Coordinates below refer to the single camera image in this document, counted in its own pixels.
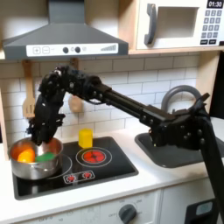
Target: robotic arm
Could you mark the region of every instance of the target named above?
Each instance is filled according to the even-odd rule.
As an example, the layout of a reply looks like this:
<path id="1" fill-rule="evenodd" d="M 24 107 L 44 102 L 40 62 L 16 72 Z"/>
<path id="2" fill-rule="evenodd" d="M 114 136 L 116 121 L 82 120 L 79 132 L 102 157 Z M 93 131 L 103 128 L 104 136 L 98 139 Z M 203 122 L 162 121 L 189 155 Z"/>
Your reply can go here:
<path id="1" fill-rule="evenodd" d="M 39 91 L 41 94 L 36 103 L 35 117 L 30 120 L 27 129 L 35 144 L 48 143 L 62 125 L 65 115 L 59 114 L 59 111 L 66 92 L 95 105 L 112 105 L 150 127 L 149 137 L 154 146 L 169 144 L 192 151 L 201 150 L 224 222 L 224 168 L 213 126 L 205 110 L 204 101 L 209 94 L 204 94 L 189 109 L 168 114 L 119 94 L 102 84 L 99 77 L 88 76 L 70 66 L 57 67 L 50 72 L 42 80 Z"/>

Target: white countertop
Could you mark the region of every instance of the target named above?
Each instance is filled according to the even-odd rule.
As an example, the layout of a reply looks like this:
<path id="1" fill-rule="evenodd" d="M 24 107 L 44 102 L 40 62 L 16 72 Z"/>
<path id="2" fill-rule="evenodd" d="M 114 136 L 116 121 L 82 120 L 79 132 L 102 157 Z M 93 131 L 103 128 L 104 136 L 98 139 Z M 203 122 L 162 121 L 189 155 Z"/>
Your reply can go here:
<path id="1" fill-rule="evenodd" d="M 213 126 L 216 136 L 224 141 L 222 134 L 224 121 L 213 119 Z M 35 199 L 19 201 L 14 198 L 11 163 L 0 159 L 0 223 L 24 221 L 207 176 L 204 163 L 176 169 L 165 169 L 153 164 L 135 143 L 135 136 L 146 131 L 147 128 L 123 129 L 94 135 L 94 137 L 113 137 L 138 169 L 138 175 Z"/>

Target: orange vegetable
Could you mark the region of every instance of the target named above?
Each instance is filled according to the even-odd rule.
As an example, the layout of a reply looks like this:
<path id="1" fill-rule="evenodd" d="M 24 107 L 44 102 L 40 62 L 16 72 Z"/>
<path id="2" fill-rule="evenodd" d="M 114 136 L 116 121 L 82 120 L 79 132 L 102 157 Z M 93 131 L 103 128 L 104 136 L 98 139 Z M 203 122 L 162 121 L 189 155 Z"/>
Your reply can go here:
<path id="1" fill-rule="evenodd" d="M 27 149 L 21 152 L 17 159 L 20 163 L 34 163 L 35 162 L 35 152 L 33 149 Z"/>

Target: wooden spoon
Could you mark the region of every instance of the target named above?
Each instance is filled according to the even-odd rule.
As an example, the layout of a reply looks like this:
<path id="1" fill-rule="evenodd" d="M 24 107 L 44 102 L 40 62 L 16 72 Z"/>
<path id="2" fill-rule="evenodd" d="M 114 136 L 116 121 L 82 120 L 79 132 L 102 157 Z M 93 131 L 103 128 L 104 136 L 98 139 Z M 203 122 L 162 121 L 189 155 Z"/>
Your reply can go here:
<path id="1" fill-rule="evenodd" d="M 23 104 L 23 114 L 26 118 L 34 117 L 35 98 L 33 96 L 32 85 L 32 63 L 29 60 L 23 60 L 24 77 L 26 84 L 26 99 Z"/>

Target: gray range hood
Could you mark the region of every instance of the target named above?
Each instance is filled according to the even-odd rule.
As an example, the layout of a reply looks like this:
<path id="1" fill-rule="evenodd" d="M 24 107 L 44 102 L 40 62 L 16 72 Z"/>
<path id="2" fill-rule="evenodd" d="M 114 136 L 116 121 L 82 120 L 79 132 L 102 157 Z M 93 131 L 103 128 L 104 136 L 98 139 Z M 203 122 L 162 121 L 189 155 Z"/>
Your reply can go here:
<path id="1" fill-rule="evenodd" d="M 84 0 L 49 0 L 48 10 L 48 25 L 3 42 L 7 60 L 128 54 L 128 43 L 85 24 Z"/>

